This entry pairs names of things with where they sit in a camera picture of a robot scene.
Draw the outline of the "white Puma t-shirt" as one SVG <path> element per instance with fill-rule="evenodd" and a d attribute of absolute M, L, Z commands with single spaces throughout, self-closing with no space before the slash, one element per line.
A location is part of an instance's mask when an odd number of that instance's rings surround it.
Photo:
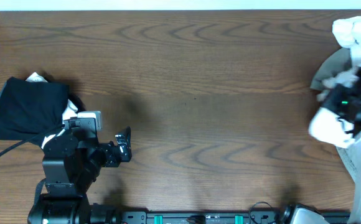
<path fill-rule="evenodd" d="M 340 49 L 312 79 L 321 105 L 308 131 L 337 149 L 355 184 L 348 222 L 361 223 L 361 16 L 334 21 L 332 33 Z"/>

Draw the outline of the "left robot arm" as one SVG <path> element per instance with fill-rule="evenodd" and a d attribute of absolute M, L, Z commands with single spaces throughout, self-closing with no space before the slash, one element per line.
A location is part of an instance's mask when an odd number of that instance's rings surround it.
<path fill-rule="evenodd" d="M 120 212 L 113 206 L 90 204 L 87 191 L 104 167 L 129 162 L 131 129 L 115 136 L 115 141 L 100 143 L 96 128 L 65 126 L 43 148 L 43 184 L 47 193 L 36 193 L 28 223 L 120 223 Z"/>

